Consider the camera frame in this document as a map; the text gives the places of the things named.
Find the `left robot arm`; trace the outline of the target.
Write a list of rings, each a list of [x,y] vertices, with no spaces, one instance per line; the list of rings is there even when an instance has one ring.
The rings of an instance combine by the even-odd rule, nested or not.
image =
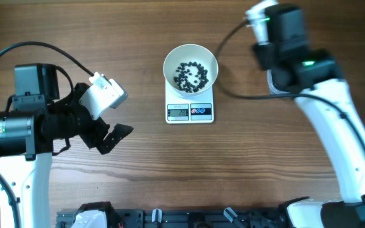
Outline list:
[[[109,153],[132,127],[111,127],[101,115],[127,99],[126,91],[100,73],[72,84],[60,98],[63,69],[34,63],[15,67],[15,94],[0,111],[0,215],[3,227],[49,227],[49,175],[53,143],[80,137],[88,148]]]

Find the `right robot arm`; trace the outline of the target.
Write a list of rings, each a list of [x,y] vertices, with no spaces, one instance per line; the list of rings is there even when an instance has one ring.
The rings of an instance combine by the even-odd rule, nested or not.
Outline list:
[[[318,134],[335,170],[339,199],[302,199],[286,207],[294,227],[365,227],[365,127],[334,58],[311,50],[303,11],[262,1],[247,11],[253,51],[271,91],[291,97]]]

